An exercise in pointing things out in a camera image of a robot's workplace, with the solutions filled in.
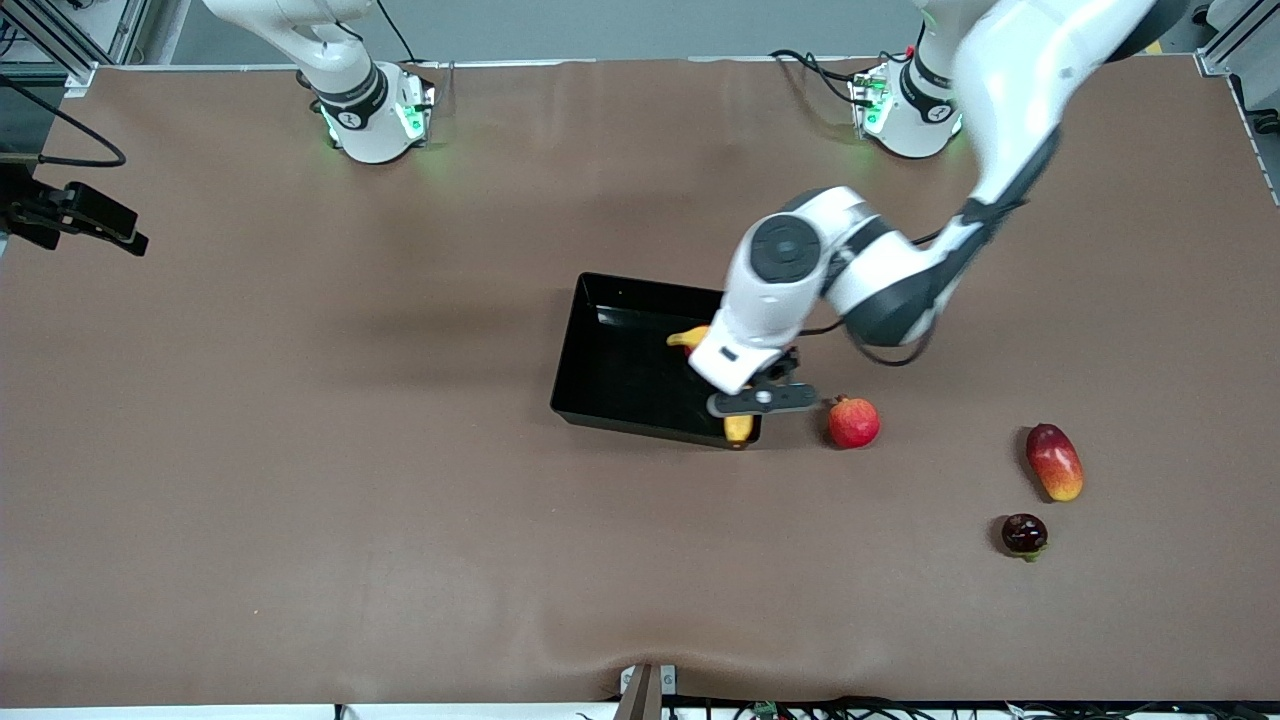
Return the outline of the yellow banana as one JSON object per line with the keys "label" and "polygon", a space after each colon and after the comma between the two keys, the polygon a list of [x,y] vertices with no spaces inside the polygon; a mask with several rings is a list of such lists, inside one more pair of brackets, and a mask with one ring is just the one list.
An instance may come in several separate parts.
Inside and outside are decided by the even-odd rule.
{"label": "yellow banana", "polygon": [[[694,346],[695,348],[703,342],[709,325],[698,325],[692,329],[669,334],[666,338],[666,346],[673,348],[681,348],[684,346]],[[751,415],[735,415],[721,418],[722,430],[724,439],[730,443],[731,448],[741,450],[748,446],[748,442],[755,430],[755,418]]]}

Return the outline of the black plastic box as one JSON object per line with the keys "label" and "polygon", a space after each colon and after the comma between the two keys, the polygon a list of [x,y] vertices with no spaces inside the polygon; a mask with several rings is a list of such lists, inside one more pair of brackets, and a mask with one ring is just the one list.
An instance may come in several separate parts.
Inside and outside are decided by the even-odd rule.
{"label": "black plastic box", "polygon": [[732,448],[707,410],[713,387],[668,336],[710,323],[722,293],[584,272],[573,291],[550,409],[567,423]]}

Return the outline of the red pomegranate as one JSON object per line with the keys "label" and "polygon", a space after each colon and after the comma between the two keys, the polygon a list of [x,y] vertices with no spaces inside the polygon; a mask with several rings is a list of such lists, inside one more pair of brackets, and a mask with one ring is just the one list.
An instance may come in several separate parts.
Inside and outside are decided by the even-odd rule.
{"label": "red pomegranate", "polygon": [[881,433],[881,415],[867,398],[837,395],[828,402],[827,433],[837,448],[863,448]]}

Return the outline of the red yellow mango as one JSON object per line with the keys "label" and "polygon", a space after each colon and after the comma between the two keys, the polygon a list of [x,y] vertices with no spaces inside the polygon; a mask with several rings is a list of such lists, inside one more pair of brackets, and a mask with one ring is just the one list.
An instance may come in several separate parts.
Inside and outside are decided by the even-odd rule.
{"label": "red yellow mango", "polygon": [[1030,428],[1024,455],[1044,495],[1055,502],[1076,500],[1085,484],[1082,460],[1064,430],[1048,423]]}

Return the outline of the dark purple mangosteen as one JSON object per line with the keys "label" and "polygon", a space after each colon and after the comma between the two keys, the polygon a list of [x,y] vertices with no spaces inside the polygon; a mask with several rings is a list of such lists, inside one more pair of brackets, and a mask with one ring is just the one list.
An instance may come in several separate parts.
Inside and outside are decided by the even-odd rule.
{"label": "dark purple mangosteen", "polygon": [[1016,512],[1007,515],[998,537],[1005,552],[1025,562],[1037,561],[1050,547],[1050,530],[1036,515]]}

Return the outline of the brown table mat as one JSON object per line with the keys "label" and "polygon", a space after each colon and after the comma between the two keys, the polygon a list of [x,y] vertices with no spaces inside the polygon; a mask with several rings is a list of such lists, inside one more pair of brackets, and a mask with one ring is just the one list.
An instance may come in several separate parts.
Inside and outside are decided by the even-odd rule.
{"label": "brown table mat", "polygon": [[887,158],[773,61],[461,68],[387,167],[284,70],[69,109],[152,243],[0,263],[3,706],[582,701],[644,661],[744,700],[1280,700],[1280,210],[1188,58],[1091,78],[916,363],[804,341],[882,414],[845,452],[819,414],[745,452],[566,424],[576,279],[719,288],[831,184],[932,232],[965,138]]}

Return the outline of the aluminium frame post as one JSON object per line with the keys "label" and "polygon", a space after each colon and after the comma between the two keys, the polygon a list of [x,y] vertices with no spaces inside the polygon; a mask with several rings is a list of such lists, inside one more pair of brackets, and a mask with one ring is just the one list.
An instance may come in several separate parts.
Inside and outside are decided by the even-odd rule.
{"label": "aluminium frame post", "polygon": [[1215,33],[1199,56],[1212,74],[1280,73],[1280,0],[1210,0],[1206,22]]}
{"label": "aluminium frame post", "polygon": [[0,0],[0,72],[61,78],[81,96],[104,67],[131,63],[157,0]]}

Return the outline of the grey metal bracket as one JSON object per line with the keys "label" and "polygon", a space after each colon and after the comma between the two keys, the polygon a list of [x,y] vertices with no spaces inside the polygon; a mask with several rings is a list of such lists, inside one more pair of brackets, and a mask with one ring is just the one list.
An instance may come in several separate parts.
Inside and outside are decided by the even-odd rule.
{"label": "grey metal bracket", "polygon": [[636,664],[620,674],[620,702],[612,720],[680,720],[669,703],[677,694],[673,664]]}

